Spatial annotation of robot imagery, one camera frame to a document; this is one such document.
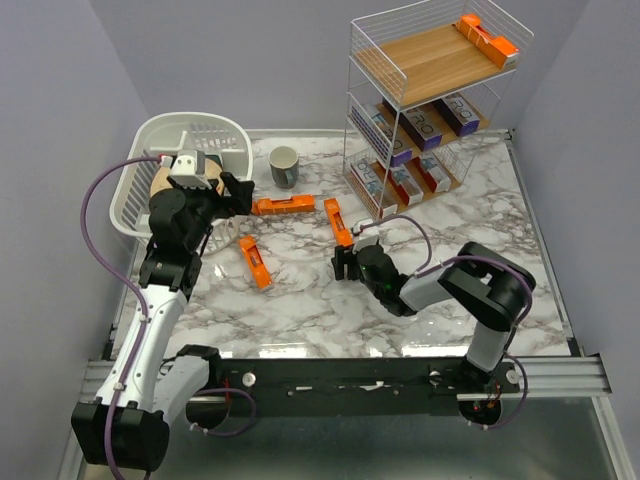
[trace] orange object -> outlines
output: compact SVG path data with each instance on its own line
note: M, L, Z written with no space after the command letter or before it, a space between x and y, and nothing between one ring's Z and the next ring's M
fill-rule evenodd
M482 20L476 14L462 15L456 28L498 67L508 67L516 62L518 48L502 36L493 37L482 28Z
M271 275L269 275L267 267L265 267L262 262L262 257L260 256L260 252L256 246L256 241L251 235L247 235L246 237L242 237L238 240L238 245L240 245L240 248L242 249L242 254L249 265L249 270L251 270L253 278L255 278L256 283L258 284L258 288L267 288L271 285Z
M335 198L328 198L324 201L324 209L327 211L333 236L336 237L338 245L342 245L343 247L353 245L353 237L349 229L345 228L342 217L340 216L340 204L338 204L338 201Z
M261 198L253 202L251 213L255 215L277 215L281 213L313 212L316 209L316 201L313 195L294 195L285 200L271 200Z

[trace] screw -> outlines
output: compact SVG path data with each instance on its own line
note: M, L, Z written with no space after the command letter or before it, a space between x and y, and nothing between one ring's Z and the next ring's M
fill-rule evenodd
M433 370L431 371L431 373L429 373L429 383L431 383L431 385L433 385L434 387L437 387L440 384L440 380L440 372L438 372L437 370Z
M513 385L517 385L520 382L520 374L515 370L509 370L505 376L507 381Z
M256 384L256 376L253 372L247 372L242 376L242 384L245 387L253 387Z

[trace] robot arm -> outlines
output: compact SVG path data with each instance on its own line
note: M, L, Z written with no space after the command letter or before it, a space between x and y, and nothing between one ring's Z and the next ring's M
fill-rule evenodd
M401 274L380 245L377 228L367 228L367 223L354 227L352 247L336 247L336 278L344 278L346 267L349 279L360 280L396 316L414 315L430 305L456 299L478 321L465 367L474 380L488 382L515 332L528 293L536 286L533 276L474 242L464 245L457 255L469 260L424 276Z
M197 152L180 152L168 177L174 188L158 192L149 202L152 237L139 282L148 317L143 317L138 302L108 378L94 401L78 403L72 414L72 427L90 463L107 463L103 439L109 428L117 465L156 470L168 447L171 423L183 411L187 399L204 387L211 380L210 372L215 371L210 368L210 363L219 359L215 349L188 353L156 389L169 337L200 273L198 248L206 243L215 219L248 215L251 211L254 183L240 182L231 173L222 172L220 179L228 195L221 196L216 190L217 179L207 180L206 187L201 184L204 161ZM141 322L146 323L143 335ZM126 377L121 378L127 370ZM108 412L114 406L110 422Z

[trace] product box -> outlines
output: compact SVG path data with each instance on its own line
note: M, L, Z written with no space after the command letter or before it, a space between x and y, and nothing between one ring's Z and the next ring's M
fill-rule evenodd
M391 184L398 196L402 199L405 205L413 205L420 203L424 193L411 175L411 172L406 165L400 165L399 167L389 169L389 177L387 181Z
M480 125L480 117L459 93L452 93L433 102L438 113L444 118L456 135L470 135Z
M389 113L396 114L396 110L386 98L382 103ZM437 114L433 111L427 112L421 107L412 108L400 114L400 125L423 152L437 147L442 142L442 131L436 126L434 115Z
M351 108L351 119L367 140L369 140L369 143L373 146L378 155L386 160L387 155L389 154L389 142L393 138L393 129L389 126L375 105L365 104L363 108L365 109L365 112L360 112L354 105ZM389 140L388 142L380 137L380 133L374 127L374 123L382 131L384 136L387 137ZM391 166L397 167L398 165L407 163L411 160L411 156L411 147L409 145L405 145L405 143L396 136L393 144L393 153L391 155Z
M373 200L373 203L379 207L380 193L382 192L382 182L378 178L378 175L376 175L376 172L374 172L371 168L368 160L363 159L352 163L351 171L363 185L364 189L369 195L369 198L371 198ZM389 193L386 191L384 192L382 197L381 210L383 217L396 213L396 211L398 210L398 205L396 205L391 195L389 195Z
M433 193L451 189L451 178L433 153L425 153L412 160L418 172Z

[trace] gray wall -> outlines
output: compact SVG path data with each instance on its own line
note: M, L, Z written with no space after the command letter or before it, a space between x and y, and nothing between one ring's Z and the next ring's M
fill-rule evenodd
M151 115L344 128L349 22L411 0L91 0ZM497 0L536 34L497 113L515 126L587 0Z
M600 352L640 473L640 3L592 0L517 129L577 338Z
M46 480L121 288L83 244L80 202L146 112L86 0L0 2L0 45L0 478ZM107 216L115 180L90 230L124 268Z

